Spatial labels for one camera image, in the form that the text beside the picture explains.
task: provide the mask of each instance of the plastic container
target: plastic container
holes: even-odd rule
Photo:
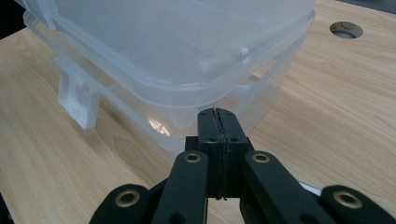
[[[103,95],[174,152],[208,107],[233,111],[249,133],[315,14],[312,0],[20,2],[58,52],[59,99],[81,127],[94,126]]]

